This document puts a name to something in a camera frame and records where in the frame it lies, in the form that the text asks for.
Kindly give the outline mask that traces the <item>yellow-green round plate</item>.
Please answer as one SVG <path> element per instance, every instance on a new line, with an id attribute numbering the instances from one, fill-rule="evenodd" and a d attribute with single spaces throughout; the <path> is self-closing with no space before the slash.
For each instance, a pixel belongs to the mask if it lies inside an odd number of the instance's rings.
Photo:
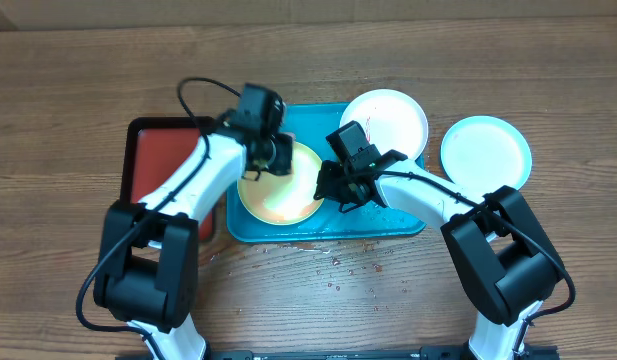
<path id="1" fill-rule="evenodd" d="M 311 217 L 322 205 L 315 200 L 321 158 L 308 146 L 293 144 L 292 169 L 289 175 L 274 176 L 247 172 L 237 182 L 237 192 L 246 210 L 258 220 L 271 225 L 297 224 Z"/>

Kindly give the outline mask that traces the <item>light blue round plate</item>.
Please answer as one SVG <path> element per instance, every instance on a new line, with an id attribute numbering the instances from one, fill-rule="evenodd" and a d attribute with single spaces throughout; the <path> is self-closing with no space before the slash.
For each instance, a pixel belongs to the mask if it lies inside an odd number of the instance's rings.
<path id="1" fill-rule="evenodd" d="M 487 115 L 467 117 L 452 125 L 443 137 L 440 160 L 452 182 L 481 195 L 502 186 L 521 189 L 533 164 L 522 133 Z"/>

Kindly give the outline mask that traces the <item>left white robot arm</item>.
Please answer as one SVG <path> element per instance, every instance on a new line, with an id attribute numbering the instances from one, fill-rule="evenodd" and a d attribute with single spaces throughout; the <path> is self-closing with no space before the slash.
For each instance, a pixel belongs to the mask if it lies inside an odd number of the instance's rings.
<path id="1" fill-rule="evenodd" d="M 108 209 L 97 264 L 75 302 L 79 322 L 98 332 L 141 336 L 152 359 L 203 359 L 208 346 L 191 309 L 197 293 L 199 226 L 248 171 L 291 172 L 293 139 L 280 131 L 285 104 L 247 84 L 238 103 L 204 123 L 178 169 L 138 203 Z"/>

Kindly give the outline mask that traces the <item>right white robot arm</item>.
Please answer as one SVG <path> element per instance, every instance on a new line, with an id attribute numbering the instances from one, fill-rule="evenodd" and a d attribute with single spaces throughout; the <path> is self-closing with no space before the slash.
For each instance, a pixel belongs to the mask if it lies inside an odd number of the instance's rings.
<path id="1" fill-rule="evenodd" d="M 503 186 L 480 196 L 412 160 L 362 169 L 326 161 L 315 196 L 339 202 L 342 212 L 374 201 L 441 232 L 478 317 L 463 349 L 437 348 L 428 358 L 558 358 L 556 348 L 530 346 L 524 340 L 534 320 L 547 314 L 542 304 L 557 283 L 570 278 L 519 191 Z"/>

